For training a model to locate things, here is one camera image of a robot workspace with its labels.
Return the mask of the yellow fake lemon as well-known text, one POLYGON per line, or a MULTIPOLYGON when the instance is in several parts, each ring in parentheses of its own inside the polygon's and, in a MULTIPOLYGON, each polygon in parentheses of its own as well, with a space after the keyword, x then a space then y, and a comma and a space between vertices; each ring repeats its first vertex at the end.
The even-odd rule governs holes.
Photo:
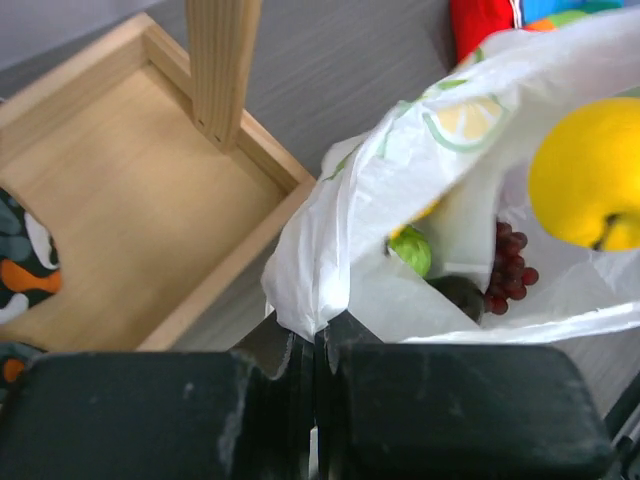
POLYGON ((533 157, 528 193, 552 237, 594 251, 637 249, 639 100, 598 100, 565 116, 533 157))

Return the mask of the dark brown fake fruit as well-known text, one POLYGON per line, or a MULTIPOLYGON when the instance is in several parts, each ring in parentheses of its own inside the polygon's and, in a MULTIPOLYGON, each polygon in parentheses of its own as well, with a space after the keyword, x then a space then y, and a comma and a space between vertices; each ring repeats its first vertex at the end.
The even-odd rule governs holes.
POLYGON ((439 291, 476 324, 485 312, 484 295, 474 282, 459 275, 432 278, 429 285, 439 291))

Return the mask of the white plastic bag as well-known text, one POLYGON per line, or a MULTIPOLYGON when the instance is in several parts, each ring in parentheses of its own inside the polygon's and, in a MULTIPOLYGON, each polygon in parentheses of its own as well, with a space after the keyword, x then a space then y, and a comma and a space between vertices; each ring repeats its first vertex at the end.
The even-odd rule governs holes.
POLYGON ((278 323, 311 339, 349 313, 387 342, 547 343, 639 324, 639 247, 594 251, 558 240, 531 208, 531 162, 572 111, 639 100, 639 11, 608 10, 547 33, 480 44, 418 99, 335 144, 287 222, 262 285, 278 323), (528 237, 539 273, 523 300, 476 324, 427 283, 468 278, 485 293, 496 222, 528 237), (389 247, 407 225, 426 237, 420 277, 389 247))

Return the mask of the orange grey camouflage cloth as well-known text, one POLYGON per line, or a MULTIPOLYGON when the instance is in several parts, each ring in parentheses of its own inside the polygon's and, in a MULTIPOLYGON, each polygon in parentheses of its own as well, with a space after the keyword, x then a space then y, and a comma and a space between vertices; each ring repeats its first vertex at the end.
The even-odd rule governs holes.
POLYGON ((61 288, 53 238, 6 190, 1 191, 1 323, 17 319, 61 288))

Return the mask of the red white cloth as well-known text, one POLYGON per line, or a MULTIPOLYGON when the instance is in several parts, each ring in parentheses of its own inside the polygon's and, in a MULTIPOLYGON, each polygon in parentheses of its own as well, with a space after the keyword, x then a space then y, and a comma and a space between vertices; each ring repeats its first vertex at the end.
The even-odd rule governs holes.
POLYGON ((450 0, 449 12, 458 62, 488 36, 522 24, 520 1, 450 0))

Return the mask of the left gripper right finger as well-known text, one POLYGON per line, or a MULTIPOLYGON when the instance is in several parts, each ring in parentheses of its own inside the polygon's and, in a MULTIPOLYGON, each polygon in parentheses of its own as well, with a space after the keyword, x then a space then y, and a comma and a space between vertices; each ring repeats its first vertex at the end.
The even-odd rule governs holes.
POLYGON ((613 461, 556 348, 385 343, 349 313, 314 347, 323 479, 598 479, 613 461))

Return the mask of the wooden clothes rack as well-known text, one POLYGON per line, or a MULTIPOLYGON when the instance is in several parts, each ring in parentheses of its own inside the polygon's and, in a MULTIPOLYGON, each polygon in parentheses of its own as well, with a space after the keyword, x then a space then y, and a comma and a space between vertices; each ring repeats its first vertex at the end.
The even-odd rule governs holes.
POLYGON ((139 14, 1 109, 1 184, 52 233, 61 290, 1 336, 170 348, 314 179, 245 109, 257 1, 190 1, 189 44, 139 14))

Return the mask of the dark red fake grapes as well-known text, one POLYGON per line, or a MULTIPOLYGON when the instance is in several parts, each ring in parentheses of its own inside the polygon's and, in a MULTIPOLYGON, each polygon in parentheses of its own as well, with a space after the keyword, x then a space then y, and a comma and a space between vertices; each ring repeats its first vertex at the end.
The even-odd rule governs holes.
POLYGON ((510 301, 523 300, 527 288, 539 280, 538 271, 526 264, 523 251, 528 237, 505 221, 496 222, 496 244, 489 286, 484 293, 485 312, 504 315, 510 301))

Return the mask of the rainbow striped cloth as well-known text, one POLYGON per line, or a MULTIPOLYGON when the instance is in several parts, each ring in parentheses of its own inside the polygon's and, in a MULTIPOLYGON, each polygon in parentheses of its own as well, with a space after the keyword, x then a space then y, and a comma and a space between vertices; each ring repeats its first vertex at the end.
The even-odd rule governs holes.
POLYGON ((514 26, 536 32, 556 30, 589 15, 619 9, 623 1, 542 1, 522 0, 510 2, 514 26))

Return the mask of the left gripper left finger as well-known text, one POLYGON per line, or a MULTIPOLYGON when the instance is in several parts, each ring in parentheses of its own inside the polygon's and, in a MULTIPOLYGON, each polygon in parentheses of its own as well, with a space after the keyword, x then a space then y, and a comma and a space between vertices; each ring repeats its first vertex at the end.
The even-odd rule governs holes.
POLYGON ((304 479, 313 347, 263 321, 224 352, 36 357, 1 408, 5 479, 304 479))

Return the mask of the light green fake apple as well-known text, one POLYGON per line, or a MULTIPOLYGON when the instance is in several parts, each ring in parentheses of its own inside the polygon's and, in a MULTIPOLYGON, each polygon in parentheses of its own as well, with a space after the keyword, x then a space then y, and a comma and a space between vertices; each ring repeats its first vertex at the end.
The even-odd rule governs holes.
POLYGON ((431 269, 431 247, 424 234, 407 225, 391 234, 388 247, 420 277, 426 277, 431 269))

